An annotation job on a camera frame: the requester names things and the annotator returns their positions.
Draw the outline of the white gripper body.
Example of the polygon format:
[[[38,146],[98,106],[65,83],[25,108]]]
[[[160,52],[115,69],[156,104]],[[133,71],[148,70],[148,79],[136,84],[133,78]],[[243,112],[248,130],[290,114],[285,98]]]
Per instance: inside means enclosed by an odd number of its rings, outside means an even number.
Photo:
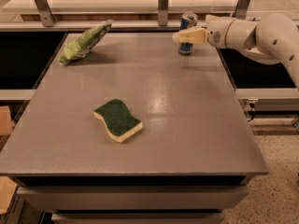
[[[215,48],[228,49],[227,34],[234,21],[234,18],[221,17],[219,21],[207,23],[208,44]]]

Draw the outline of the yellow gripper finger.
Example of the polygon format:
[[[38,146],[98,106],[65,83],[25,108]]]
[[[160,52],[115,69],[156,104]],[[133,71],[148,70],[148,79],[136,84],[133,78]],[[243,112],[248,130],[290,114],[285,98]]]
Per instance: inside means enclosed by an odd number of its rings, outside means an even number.
[[[206,23],[211,23],[213,21],[219,21],[221,19],[221,17],[219,16],[214,16],[214,15],[206,15]]]
[[[172,39],[177,43],[204,44],[207,42],[208,32],[202,27],[192,27],[173,33]]]

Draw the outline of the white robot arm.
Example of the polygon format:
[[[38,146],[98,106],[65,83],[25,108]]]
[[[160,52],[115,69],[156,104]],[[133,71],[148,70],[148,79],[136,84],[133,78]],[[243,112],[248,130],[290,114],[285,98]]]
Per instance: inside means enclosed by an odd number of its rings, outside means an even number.
[[[206,16],[206,28],[194,26],[172,35],[177,43],[208,43],[218,49],[234,49],[267,65],[282,63],[299,89],[299,31],[284,14],[273,13],[260,21]]]

